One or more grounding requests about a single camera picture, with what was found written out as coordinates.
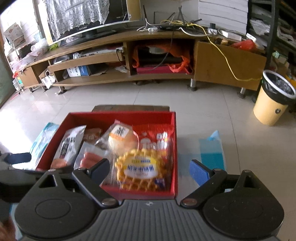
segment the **bread bun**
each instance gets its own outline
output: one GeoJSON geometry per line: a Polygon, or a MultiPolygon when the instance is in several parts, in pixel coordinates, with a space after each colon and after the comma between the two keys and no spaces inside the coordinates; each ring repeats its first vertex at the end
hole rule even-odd
{"type": "Polygon", "coordinates": [[[125,152],[137,149],[139,139],[136,133],[129,128],[116,125],[109,134],[108,145],[116,155],[122,156],[125,152]]]}

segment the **white floor tile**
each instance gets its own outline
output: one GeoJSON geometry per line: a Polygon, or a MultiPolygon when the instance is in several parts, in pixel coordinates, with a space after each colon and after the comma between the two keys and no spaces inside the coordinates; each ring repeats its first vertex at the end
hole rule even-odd
{"type": "Polygon", "coordinates": [[[58,115],[53,119],[53,123],[61,124],[70,112],[90,112],[94,105],[64,105],[58,115]]]}
{"type": "MultiPolygon", "coordinates": [[[[215,130],[220,133],[227,172],[239,174],[237,148],[230,120],[203,115],[177,114],[178,153],[200,154],[198,140],[208,138],[215,130]]],[[[186,164],[181,163],[181,165],[188,168],[190,161],[188,160],[186,164]]]]}
{"type": "Polygon", "coordinates": [[[76,87],[66,88],[67,91],[63,94],[58,95],[59,88],[56,86],[51,87],[45,91],[37,99],[38,104],[67,104],[73,94],[76,92],[76,87]]]}
{"type": "Polygon", "coordinates": [[[188,80],[173,80],[143,85],[135,104],[168,105],[177,113],[230,119],[220,86],[203,85],[196,92],[190,92],[187,84],[188,80]]]}
{"type": "Polygon", "coordinates": [[[267,186],[285,212],[295,209],[295,130],[233,120],[241,170],[249,169],[267,186]]]}
{"type": "Polygon", "coordinates": [[[26,89],[24,92],[22,92],[19,95],[16,95],[12,99],[13,96],[15,96],[16,93],[14,93],[8,101],[4,104],[3,107],[6,106],[20,106],[20,105],[32,105],[42,94],[43,90],[41,87],[37,88],[33,93],[29,91],[29,89],[26,89]]]}
{"type": "Polygon", "coordinates": [[[140,87],[131,82],[88,85],[77,88],[69,104],[133,104],[140,87]]]}
{"type": "MultiPolygon", "coordinates": [[[[244,123],[254,122],[260,123],[253,113],[254,103],[251,96],[246,96],[245,99],[240,99],[237,93],[240,88],[224,85],[222,91],[229,109],[229,114],[232,120],[238,120],[244,123]]],[[[295,128],[295,113],[287,111],[280,117],[275,124],[277,128],[295,128]]]]}
{"type": "Polygon", "coordinates": [[[48,122],[59,113],[63,105],[40,105],[34,103],[25,113],[15,119],[10,118],[1,125],[0,142],[12,153],[30,151],[30,148],[48,122]]]}
{"type": "Polygon", "coordinates": [[[296,121],[285,112],[274,127],[261,124],[253,114],[250,97],[241,100],[239,88],[200,84],[196,92],[188,80],[135,86],[112,83],[72,88],[56,95],[57,87],[33,94],[26,90],[0,109],[0,151],[29,151],[48,122],[60,124],[69,112],[92,111],[99,104],[168,105],[177,113],[180,201],[197,188],[189,175],[189,162],[200,158],[199,139],[219,130],[227,171],[250,169],[279,200],[285,220],[279,233],[283,241],[296,237],[296,121]]]}
{"type": "Polygon", "coordinates": [[[286,212],[284,222],[279,231],[278,238],[281,241],[293,241],[296,237],[296,209],[291,212],[286,212]]]}
{"type": "Polygon", "coordinates": [[[227,85],[222,86],[222,91],[232,120],[243,122],[256,120],[253,113],[254,103],[251,100],[251,96],[246,96],[245,99],[241,99],[237,95],[240,88],[227,85]]]}

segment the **red plastic bag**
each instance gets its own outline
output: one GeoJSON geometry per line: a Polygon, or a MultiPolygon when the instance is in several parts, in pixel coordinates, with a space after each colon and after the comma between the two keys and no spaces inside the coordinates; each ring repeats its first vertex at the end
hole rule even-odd
{"type": "Polygon", "coordinates": [[[245,50],[245,51],[253,51],[257,48],[256,44],[251,39],[237,42],[237,43],[234,43],[230,46],[237,48],[237,49],[245,50]]]}
{"type": "Polygon", "coordinates": [[[182,62],[180,64],[166,64],[173,73],[179,73],[184,70],[187,74],[191,74],[193,71],[193,68],[190,65],[190,47],[188,45],[181,45],[177,41],[173,41],[171,44],[170,41],[166,39],[150,40],[143,44],[136,45],[132,55],[134,59],[134,68],[138,68],[140,66],[138,56],[139,47],[158,47],[165,51],[169,51],[174,57],[181,57],[182,62]]]}

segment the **metal cabinet leg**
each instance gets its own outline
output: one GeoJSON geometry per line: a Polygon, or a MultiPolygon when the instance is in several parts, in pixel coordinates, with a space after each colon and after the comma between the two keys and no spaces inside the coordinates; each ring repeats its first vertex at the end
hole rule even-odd
{"type": "Polygon", "coordinates": [[[65,93],[67,90],[65,89],[64,86],[59,86],[59,92],[57,93],[58,95],[61,95],[63,93],[65,93]]]}
{"type": "Polygon", "coordinates": [[[33,88],[29,88],[29,90],[30,90],[31,94],[35,91],[35,90],[33,90],[33,88]]]}
{"type": "Polygon", "coordinates": [[[48,90],[48,88],[46,88],[46,86],[41,86],[41,88],[43,89],[43,92],[48,90]]]}
{"type": "Polygon", "coordinates": [[[237,95],[239,96],[239,98],[244,99],[246,97],[245,93],[246,93],[246,88],[242,88],[241,91],[237,93],[237,95]]]}
{"type": "Polygon", "coordinates": [[[190,91],[196,91],[196,80],[195,79],[190,79],[190,85],[187,85],[187,89],[190,91]]]}

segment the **blue plastic bag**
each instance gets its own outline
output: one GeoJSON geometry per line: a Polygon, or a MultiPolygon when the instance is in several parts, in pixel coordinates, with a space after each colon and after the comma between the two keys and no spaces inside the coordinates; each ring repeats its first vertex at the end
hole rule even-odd
{"type": "Polygon", "coordinates": [[[39,164],[40,158],[45,151],[48,143],[52,139],[59,125],[49,122],[38,135],[34,141],[30,153],[32,159],[28,163],[14,164],[13,167],[16,169],[35,170],[39,164]]]}

